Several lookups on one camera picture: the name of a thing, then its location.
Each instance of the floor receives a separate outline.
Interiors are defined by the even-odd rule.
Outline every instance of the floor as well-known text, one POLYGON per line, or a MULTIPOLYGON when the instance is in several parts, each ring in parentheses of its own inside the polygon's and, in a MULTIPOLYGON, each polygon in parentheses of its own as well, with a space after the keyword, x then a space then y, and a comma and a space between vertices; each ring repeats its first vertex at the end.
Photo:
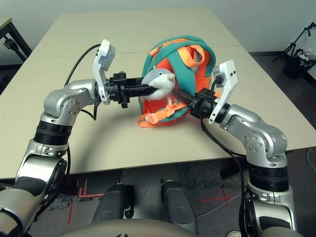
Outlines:
MULTIPOLYGON (((272 62, 273 57, 254 57, 288 98, 316 128, 316 90, 303 78, 290 79, 281 72, 284 61, 272 62)), ((306 159, 307 149, 287 154, 290 185, 294 199, 298 231, 305 237, 316 232, 316 170, 306 159)), ((312 148, 310 161, 316 166, 316 148, 312 148)), ((219 171, 228 161, 199 161, 183 164, 157 165, 122 171, 96 172, 72 175, 70 184, 76 183, 76 198, 62 195, 32 224, 33 237, 53 237, 65 231, 91 223, 99 198, 118 178, 135 185, 135 218, 165 220, 160 200, 162 182, 172 179, 183 184, 196 215, 223 204, 240 193, 238 176, 221 180, 219 171)), ((230 230, 238 230, 240 196, 198 219, 199 236, 224 237, 230 230)))

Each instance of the zipper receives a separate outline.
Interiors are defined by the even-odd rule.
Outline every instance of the zipper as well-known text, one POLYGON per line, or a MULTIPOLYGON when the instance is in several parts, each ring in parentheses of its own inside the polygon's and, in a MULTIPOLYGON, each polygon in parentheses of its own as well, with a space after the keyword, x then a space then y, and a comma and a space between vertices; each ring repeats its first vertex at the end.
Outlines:
POLYGON ((156 66, 156 58, 157 58, 157 55, 158 55, 159 51, 160 51, 162 48, 163 48, 163 45, 162 45, 162 44, 157 47, 157 51, 156 51, 156 53, 155 53, 155 55, 154 55, 154 58, 153 58, 154 66, 156 66))

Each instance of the backpack strap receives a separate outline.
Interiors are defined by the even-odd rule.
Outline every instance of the backpack strap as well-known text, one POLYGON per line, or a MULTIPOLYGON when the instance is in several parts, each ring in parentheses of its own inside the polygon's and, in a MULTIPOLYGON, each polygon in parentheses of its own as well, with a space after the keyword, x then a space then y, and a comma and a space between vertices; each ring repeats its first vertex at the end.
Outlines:
POLYGON ((168 118, 170 116, 172 116, 176 110, 182 109, 184 107, 186 107, 187 105, 180 102, 179 104, 174 103, 173 105, 167 105, 165 109, 160 110, 156 113, 146 113, 143 114, 142 116, 140 116, 137 120, 137 123, 141 126, 141 127, 152 127, 152 126, 156 126, 156 124, 165 119, 168 118))

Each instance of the orange strap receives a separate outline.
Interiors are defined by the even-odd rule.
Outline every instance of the orange strap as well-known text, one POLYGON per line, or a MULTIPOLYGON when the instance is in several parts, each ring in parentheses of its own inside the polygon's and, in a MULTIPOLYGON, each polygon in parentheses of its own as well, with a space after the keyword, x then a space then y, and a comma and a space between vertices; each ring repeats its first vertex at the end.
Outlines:
POLYGON ((180 102, 173 105, 167 105, 164 110, 157 111, 156 113, 146 113, 138 117, 137 123, 141 127, 155 127, 157 123, 165 118, 170 117, 176 110, 186 107, 186 104, 180 102))
POLYGON ((197 67, 197 66, 201 65, 205 60, 204 51, 203 51, 202 47, 199 45, 190 45, 190 46, 179 48, 178 53, 179 53, 183 63, 189 68, 197 67), (188 47, 195 49, 201 55, 201 59, 199 62, 196 62, 194 60, 194 58, 192 58, 190 52, 188 51, 188 47))

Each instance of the black cable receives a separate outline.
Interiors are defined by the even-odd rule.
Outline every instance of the black cable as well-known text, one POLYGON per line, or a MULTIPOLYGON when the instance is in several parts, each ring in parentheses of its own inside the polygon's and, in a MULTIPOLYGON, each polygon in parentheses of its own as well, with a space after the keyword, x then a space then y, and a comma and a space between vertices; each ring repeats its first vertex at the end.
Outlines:
POLYGON ((213 82, 212 86, 211 86, 211 98, 210 98, 210 101, 212 101, 211 103, 211 111, 213 111, 213 108, 214 108, 214 89, 215 89, 215 85, 217 83, 217 79, 215 79, 215 81, 213 82))
POLYGON ((54 194, 54 196, 37 212, 37 214, 35 215, 35 219, 38 218, 39 215, 41 215, 52 203, 53 201, 58 197, 58 195, 60 194, 60 191, 62 190, 68 176, 70 173, 70 165, 71 165, 71 157, 70 157, 70 147, 68 146, 67 149, 67 170, 66 170, 66 175, 63 179, 63 182, 61 183, 61 185, 58 187, 56 193, 54 194))
POLYGON ((87 110, 81 110, 81 112, 86 113, 86 114, 89 115, 93 120, 95 120, 93 114, 90 113, 89 111, 87 111, 87 110))
POLYGON ((245 203, 248 192, 249 192, 249 189, 247 188, 243 196, 241 195, 241 202, 239 206, 238 222, 239 222, 241 237, 248 237, 247 231, 245 229, 245 223, 244 223, 244 203, 245 203))
POLYGON ((243 220, 243 200, 245 199, 245 188, 244 188, 244 178, 243 178, 243 172, 242 172, 242 168, 240 166, 239 161, 236 159, 236 157, 234 156, 234 153, 228 149, 224 144, 222 144, 218 139, 216 139, 207 129, 207 127, 205 126, 205 124, 203 123, 203 119, 201 119, 201 128, 202 130, 206 133, 206 135, 213 141, 215 142, 220 148, 222 148, 226 153, 228 153, 235 161, 235 163, 237 164, 238 168, 239 168, 239 172, 240 172, 240 181, 241 181, 241 202, 240 202, 240 206, 239 206, 239 217, 238 217, 238 222, 239 222, 239 229, 241 232, 241 236, 242 237, 247 237, 247 232, 244 226, 244 220, 243 220))
MULTIPOLYGON (((91 50, 93 50, 94 48, 100 47, 100 45, 101 45, 101 44, 96 44, 96 45, 90 47, 89 49, 87 49, 87 50, 83 53, 83 55, 81 55, 81 57, 78 59, 78 61, 76 61, 75 65, 74 65, 73 68, 71 69, 71 71, 70 71, 70 73, 69 73, 69 75, 68 75, 68 77, 67 77, 67 80, 66 80, 64 86, 68 85, 68 83, 69 83, 69 81, 70 81, 70 78, 72 77, 73 73, 75 72, 77 66, 78 66, 79 63, 82 61, 82 59, 83 59, 91 50)), ((97 108, 96 108, 96 107, 97 107, 97 106, 94 106, 94 112, 93 112, 94 114, 90 113, 90 112, 87 111, 87 110, 81 110, 81 111, 84 112, 84 113, 86 113, 87 115, 89 115, 93 120, 96 120, 96 119, 97 119, 97 116, 96 116, 96 114, 97 114, 97 113, 96 113, 96 109, 97 109, 97 108)))
POLYGON ((72 75, 73 75, 75 69, 77 68, 77 66, 79 65, 79 63, 81 62, 81 60, 88 54, 88 52, 90 52, 90 51, 93 50, 94 48, 100 47, 100 45, 101 45, 101 44, 99 43, 99 44, 96 44, 96 45, 90 47, 89 49, 87 49, 87 50, 83 53, 83 55, 81 55, 81 57, 80 57, 80 58, 78 59, 78 61, 75 63, 74 67, 71 69, 71 71, 70 71, 70 73, 69 73, 69 76, 67 77, 67 80, 66 80, 64 86, 68 85, 68 83, 69 83, 69 81, 70 81, 70 78, 72 77, 72 75))

